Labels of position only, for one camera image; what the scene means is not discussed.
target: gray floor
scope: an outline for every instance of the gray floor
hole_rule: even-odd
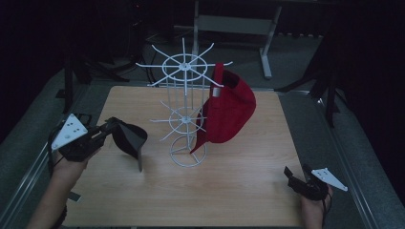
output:
[[[201,43],[201,52],[212,41],[206,37],[205,42]],[[158,37],[149,40],[166,53],[181,52],[179,38],[174,44],[157,43]],[[321,38],[275,37],[268,55],[273,72],[270,80],[264,79],[259,59],[258,47],[263,40],[250,37],[251,40],[254,42],[249,42],[247,46],[215,43],[214,49],[204,59],[210,63],[233,61],[227,68],[239,74],[252,88],[271,90],[303,75]],[[190,41],[191,38],[187,37],[188,52]],[[144,57],[147,62],[151,61],[153,54],[151,47],[146,45]],[[158,54],[154,63],[159,64],[164,58]],[[161,77],[159,71],[154,71],[154,74],[156,78]],[[99,75],[90,85],[75,85],[75,104],[71,112],[93,115],[96,123],[111,87],[147,84],[141,68],[125,71],[121,75],[131,81],[117,83]],[[349,186],[347,193],[335,190],[325,228],[404,228],[405,210],[355,116],[341,101],[336,100],[340,113],[333,115],[335,128],[330,128],[324,118],[322,104],[306,94],[312,84],[309,82],[294,92],[280,94],[280,100],[301,162],[310,164],[312,168],[328,167]],[[23,228],[26,225],[47,185],[46,169],[37,171],[38,180],[25,175],[33,164],[40,164],[41,161],[35,160],[40,156],[51,128],[64,118],[61,113],[63,100],[54,97],[61,88],[63,72],[49,81],[1,145],[0,222],[7,223],[7,228]],[[15,196],[15,193],[26,195]]]

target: table leg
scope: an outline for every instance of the table leg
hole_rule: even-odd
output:
[[[278,24],[278,19],[280,17],[282,7],[277,7],[276,12],[274,13],[273,20],[271,21],[268,36],[267,36],[267,41],[266,44],[263,48],[260,49],[260,57],[262,59],[262,66],[263,66],[263,72],[265,75],[265,78],[270,79],[272,77],[271,74],[271,69],[270,69],[270,64],[268,63],[268,49],[270,48],[271,41],[274,36],[274,32],[276,30],[277,24]]]

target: dark background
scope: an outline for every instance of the dark background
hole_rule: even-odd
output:
[[[202,1],[202,12],[271,18],[268,1]],[[405,12],[400,1],[285,3],[277,32],[323,35],[315,67],[333,63],[338,85],[357,116],[391,183],[404,202]],[[130,29],[138,43],[120,44],[134,23],[153,25],[170,38],[173,25],[192,25],[193,1],[10,1],[0,2],[0,140],[7,136],[46,82],[63,68],[75,47],[95,61],[141,52],[143,30]],[[256,8],[255,4],[265,7]]]

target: hat stand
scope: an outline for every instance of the hat stand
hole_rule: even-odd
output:
[[[182,40],[182,53],[168,55],[155,46],[152,48],[167,57],[161,65],[141,65],[144,68],[161,68],[165,77],[148,86],[166,87],[167,88],[167,103],[161,101],[161,104],[170,111],[168,119],[152,119],[153,122],[168,122],[172,131],[163,137],[165,140],[170,135],[177,133],[177,137],[171,147],[170,156],[173,161],[183,167],[193,167],[203,162],[206,157],[206,146],[200,147],[193,154],[190,154],[193,149],[194,142],[197,139],[197,131],[203,130],[203,122],[205,117],[201,114],[201,108],[204,104],[204,98],[209,83],[213,83],[219,87],[215,81],[205,74],[209,67],[214,67],[215,64],[208,64],[202,58],[204,54],[209,52],[214,44],[200,55],[190,54],[185,52],[184,39]],[[200,119],[200,125],[197,125],[197,119]]]

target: wooden table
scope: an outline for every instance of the wooden table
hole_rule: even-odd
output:
[[[164,88],[114,87],[98,124],[115,116],[149,135],[143,171],[109,135],[73,189],[66,226],[300,226],[299,197],[287,186],[285,166],[302,178],[288,125],[273,92],[255,92],[257,108],[223,144],[207,143],[202,164],[185,168],[169,155],[176,136],[153,123],[169,111]]]

